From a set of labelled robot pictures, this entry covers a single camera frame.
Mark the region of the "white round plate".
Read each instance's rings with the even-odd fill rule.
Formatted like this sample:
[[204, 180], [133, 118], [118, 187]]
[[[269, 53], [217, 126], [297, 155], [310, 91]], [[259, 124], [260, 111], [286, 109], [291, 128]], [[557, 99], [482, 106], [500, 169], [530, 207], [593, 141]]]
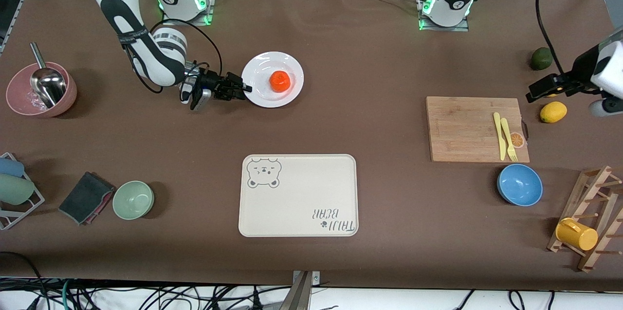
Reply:
[[[292, 85], [283, 93], [274, 92], [269, 84], [271, 73], [282, 70], [289, 74]], [[294, 101], [302, 91], [304, 72], [296, 58], [283, 52], [266, 52], [252, 58], [243, 68], [242, 79], [253, 88], [247, 99], [263, 108], [280, 108]]]

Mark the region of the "orange mandarin fruit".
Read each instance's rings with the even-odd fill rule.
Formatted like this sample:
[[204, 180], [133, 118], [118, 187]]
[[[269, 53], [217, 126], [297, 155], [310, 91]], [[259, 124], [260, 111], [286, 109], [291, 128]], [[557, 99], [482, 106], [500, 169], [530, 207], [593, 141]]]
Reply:
[[290, 89], [292, 82], [287, 72], [277, 70], [271, 73], [269, 84], [274, 92], [283, 93]]

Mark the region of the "yellow plastic fork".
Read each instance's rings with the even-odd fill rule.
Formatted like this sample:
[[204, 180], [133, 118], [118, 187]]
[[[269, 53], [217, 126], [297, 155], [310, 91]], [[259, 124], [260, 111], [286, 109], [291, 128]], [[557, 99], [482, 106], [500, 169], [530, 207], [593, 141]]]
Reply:
[[519, 162], [518, 157], [516, 155], [516, 150], [513, 146], [512, 137], [510, 128], [508, 126], [508, 121], [505, 118], [501, 118], [501, 128], [503, 129], [504, 135], [506, 137], [507, 142], [507, 154], [512, 162]]

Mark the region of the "yellow plastic knife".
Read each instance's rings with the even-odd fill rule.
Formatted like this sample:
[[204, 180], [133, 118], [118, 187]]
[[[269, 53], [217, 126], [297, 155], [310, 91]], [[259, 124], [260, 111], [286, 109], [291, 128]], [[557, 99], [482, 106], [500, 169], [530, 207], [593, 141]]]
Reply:
[[497, 134], [497, 140], [498, 140], [498, 145], [499, 145], [500, 160], [501, 161], [505, 161], [505, 157], [507, 155], [507, 146], [506, 146], [507, 143], [504, 140], [503, 131], [501, 129], [500, 113], [494, 112], [493, 113], [493, 119], [494, 119], [494, 124], [495, 124], [495, 129], [496, 129], [496, 134]]

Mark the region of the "wooden cutting board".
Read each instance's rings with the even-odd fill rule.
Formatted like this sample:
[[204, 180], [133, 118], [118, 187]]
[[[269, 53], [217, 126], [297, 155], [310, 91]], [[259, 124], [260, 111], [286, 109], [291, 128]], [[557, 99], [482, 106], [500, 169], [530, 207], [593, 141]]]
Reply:
[[510, 162], [501, 159], [495, 113], [507, 120], [512, 139], [525, 135], [516, 98], [428, 96], [425, 105], [434, 162]]

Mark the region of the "blue bowl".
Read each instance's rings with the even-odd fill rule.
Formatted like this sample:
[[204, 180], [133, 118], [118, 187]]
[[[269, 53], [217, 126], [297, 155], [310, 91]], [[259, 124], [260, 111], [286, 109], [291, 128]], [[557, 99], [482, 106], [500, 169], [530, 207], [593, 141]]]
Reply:
[[543, 183], [538, 173], [525, 164], [505, 166], [496, 179], [501, 197], [508, 203], [528, 207], [538, 203], [543, 195]]

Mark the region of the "pale green bowl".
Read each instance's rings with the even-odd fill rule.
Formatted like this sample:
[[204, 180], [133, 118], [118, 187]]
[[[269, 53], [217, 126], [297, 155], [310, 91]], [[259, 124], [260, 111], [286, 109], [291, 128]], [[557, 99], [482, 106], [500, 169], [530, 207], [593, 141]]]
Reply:
[[113, 195], [112, 206], [116, 216], [134, 220], [145, 216], [154, 204], [154, 193], [142, 181], [130, 181], [118, 188]]

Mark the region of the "wooden peg drying rack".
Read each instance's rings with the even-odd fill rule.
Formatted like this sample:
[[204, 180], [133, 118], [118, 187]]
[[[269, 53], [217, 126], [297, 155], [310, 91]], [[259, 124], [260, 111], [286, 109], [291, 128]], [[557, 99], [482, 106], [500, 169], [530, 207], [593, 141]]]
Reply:
[[552, 233], [547, 249], [554, 253], [560, 250], [575, 252], [580, 256], [578, 270], [588, 273], [594, 270], [601, 256], [623, 255], [623, 250], [608, 248], [612, 239], [623, 240], [623, 179], [614, 174], [614, 168], [603, 166], [579, 174], [558, 223], [565, 218], [594, 228], [599, 235], [594, 248], [581, 251], [559, 241], [555, 230]]

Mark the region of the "yellow mug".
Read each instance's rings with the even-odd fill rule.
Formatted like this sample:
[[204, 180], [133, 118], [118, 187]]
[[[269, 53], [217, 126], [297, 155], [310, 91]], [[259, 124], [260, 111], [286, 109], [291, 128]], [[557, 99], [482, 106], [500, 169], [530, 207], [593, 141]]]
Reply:
[[555, 237], [581, 251], [588, 251], [598, 244], [599, 235], [594, 228], [572, 218], [562, 219], [555, 228]]

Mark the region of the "metal scoop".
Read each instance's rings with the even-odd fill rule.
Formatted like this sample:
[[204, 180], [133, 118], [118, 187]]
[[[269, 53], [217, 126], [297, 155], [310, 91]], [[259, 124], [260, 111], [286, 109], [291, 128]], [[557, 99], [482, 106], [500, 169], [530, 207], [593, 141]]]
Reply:
[[30, 47], [38, 65], [38, 69], [30, 77], [31, 88], [44, 105], [51, 109], [65, 94], [67, 87], [65, 79], [56, 69], [47, 66], [35, 42], [30, 42]]

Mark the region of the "dark grey folded cloth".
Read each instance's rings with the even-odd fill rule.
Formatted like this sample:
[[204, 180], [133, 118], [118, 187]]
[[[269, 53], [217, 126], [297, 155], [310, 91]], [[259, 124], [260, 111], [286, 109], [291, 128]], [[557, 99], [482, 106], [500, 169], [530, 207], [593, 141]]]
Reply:
[[108, 204], [116, 187], [95, 173], [85, 172], [58, 210], [76, 224], [91, 224]]

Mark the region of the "light blue cup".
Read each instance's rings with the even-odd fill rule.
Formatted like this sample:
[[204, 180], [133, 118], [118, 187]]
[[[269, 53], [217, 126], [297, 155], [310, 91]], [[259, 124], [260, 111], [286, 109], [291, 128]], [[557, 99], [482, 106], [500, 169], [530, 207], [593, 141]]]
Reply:
[[24, 176], [24, 164], [11, 158], [0, 158], [0, 173], [18, 178]]

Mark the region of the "pale green cup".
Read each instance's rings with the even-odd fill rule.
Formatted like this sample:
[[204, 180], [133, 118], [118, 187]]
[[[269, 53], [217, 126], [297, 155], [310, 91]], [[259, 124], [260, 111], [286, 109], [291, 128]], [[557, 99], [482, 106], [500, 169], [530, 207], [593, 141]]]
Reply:
[[28, 201], [34, 193], [32, 181], [0, 173], [0, 201], [19, 205]]

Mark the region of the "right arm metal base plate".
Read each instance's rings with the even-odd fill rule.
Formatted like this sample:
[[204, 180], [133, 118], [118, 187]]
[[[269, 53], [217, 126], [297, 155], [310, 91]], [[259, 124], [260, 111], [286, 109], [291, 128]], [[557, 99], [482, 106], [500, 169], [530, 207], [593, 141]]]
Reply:
[[214, 0], [158, 0], [165, 18], [190, 22], [195, 26], [210, 25]]

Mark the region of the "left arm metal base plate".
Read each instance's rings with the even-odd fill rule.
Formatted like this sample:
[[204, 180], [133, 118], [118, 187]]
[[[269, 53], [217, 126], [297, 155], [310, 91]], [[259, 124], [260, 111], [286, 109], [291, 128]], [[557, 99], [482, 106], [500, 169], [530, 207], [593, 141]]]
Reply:
[[467, 32], [467, 16], [474, 0], [451, 1], [420, 0], [418, 2], [419, 29]]

